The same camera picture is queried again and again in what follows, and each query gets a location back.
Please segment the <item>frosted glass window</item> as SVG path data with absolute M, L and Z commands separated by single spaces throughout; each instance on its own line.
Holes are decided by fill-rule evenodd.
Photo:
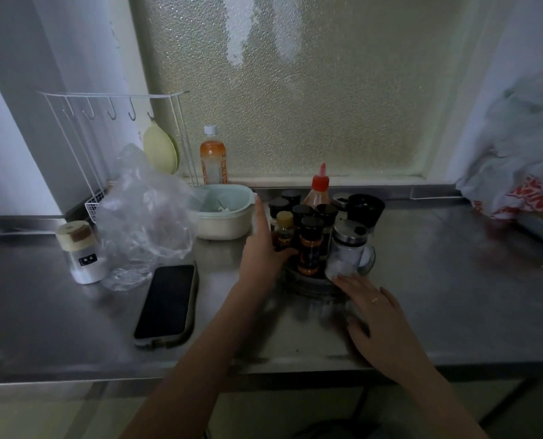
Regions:
M 129 0 L 157 94 L 188 90 L 202 177 L 216 125 L 230 180 L 422 176 L 491 0 Z

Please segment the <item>black smartphone in grey case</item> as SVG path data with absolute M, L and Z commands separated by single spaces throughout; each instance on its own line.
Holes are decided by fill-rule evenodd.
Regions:
M 172 348 L 193 333 L 199 288 L 195 263 L 158 267 L 151 279 L 133 341 L 139 349 Z

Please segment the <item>white plastic colander bowl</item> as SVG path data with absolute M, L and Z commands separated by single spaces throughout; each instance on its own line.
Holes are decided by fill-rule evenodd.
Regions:
M 244 185 L 213 184 L 198 187 L 203 198 L 197 238 L 206 241 L 231 241 L 251 229 L 255 193 Z

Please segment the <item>orange-labelled black-lidded spice jar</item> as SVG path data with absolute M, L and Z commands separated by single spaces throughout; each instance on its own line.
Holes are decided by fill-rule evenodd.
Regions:
M 301 220 L 297 268 L 304 276 L 313 276 L 319 270 L 323 230 L 324 222 L 316 216 L 306 216 Z

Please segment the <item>person's left forearm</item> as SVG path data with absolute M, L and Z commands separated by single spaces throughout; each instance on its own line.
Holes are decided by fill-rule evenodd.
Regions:
M 119 439 L 201 439 L 234 354 L 274 279 L 242 278 L 185 355 L 165 376 Z

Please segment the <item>small yellow-lidded bottle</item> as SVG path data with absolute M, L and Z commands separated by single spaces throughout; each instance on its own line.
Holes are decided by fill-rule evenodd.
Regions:
M 275 251 L 279 252 L 290 248 L 293 237 L 293 214 L 290 211 L 280 211 L 276 216 L 276 225 L 272 233 Z

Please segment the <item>person's left hand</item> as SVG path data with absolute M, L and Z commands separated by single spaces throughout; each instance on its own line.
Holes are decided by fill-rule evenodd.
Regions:
M 269 292 L 282 267 L 274 264 L 273 238 L 263 203 L 255 196 L 255 230 L 246 239 L 239 268 L 239 282 L 264 295 Z

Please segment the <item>person's right hand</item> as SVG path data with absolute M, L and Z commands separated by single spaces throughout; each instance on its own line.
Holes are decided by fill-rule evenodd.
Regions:
M 333 282 L 355 304 L 359 320 L 367 326 L 369 346 L 357 350 L 372 367 L 389 378 L 388 372 L 402 362 L 429 360 L 399 302 L 386 288 L 358 274 L 338 276 Z

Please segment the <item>round turntable tray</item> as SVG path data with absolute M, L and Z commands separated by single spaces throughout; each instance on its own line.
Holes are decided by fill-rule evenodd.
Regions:
M 325 275 L 326 260 L 318 261 L 315 274 L 307 276 L 298 269 L 300 254 L 283 264 L 275 281 L 276 288 L 319 302 L 345 302 L 348 296 Z

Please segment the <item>clear crumpled plastic bag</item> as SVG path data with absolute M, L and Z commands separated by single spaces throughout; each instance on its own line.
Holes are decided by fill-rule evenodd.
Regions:
M 205 190 L 154 170 L 133 144 L 118 156 L 118 176 L 96 209 L 95 224 L 111 291 L 148 282 L 156 268 L 189 259 L 198 235 Z

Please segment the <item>black round cup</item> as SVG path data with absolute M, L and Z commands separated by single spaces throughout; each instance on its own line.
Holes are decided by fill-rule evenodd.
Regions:
M 385 202 L 369 194 L 352 194 L 346 205 L 347 220 L 373 229 L 385 210 Z

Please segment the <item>white plastic bag red print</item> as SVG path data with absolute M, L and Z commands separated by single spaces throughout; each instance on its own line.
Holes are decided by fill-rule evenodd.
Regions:
M 456 182 L 473 208 L 496 220 L 543 212 L 543 72 L 503 91 L 478 142 L 482 153 Z

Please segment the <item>white bottle with wooden lid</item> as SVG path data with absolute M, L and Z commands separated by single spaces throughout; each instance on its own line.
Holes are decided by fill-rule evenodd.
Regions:
M 55 235 L 76 283 L 97 283 L 109 274 L 107 258 L 87 221 L 67 222 L 56 228 Z

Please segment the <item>sauce bottle with red cap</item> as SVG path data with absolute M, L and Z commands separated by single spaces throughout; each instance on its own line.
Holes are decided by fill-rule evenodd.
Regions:
M 326 174 L 326 163 L 322 162 L 319 172 L 312 179 L 311 190 L 305 197 L 303 204 L 316 208 L 319 205 L 330 205 L 331 198 L 328 193 L 329 177 Z

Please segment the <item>orange drink bottle white cap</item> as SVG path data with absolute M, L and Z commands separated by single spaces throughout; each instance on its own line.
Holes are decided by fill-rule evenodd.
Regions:
M 216 125 L 204 126 L 205 141 L 200 145 L 202 177 L 205 185 L 228 184 L 226 148 L 218 138 Z

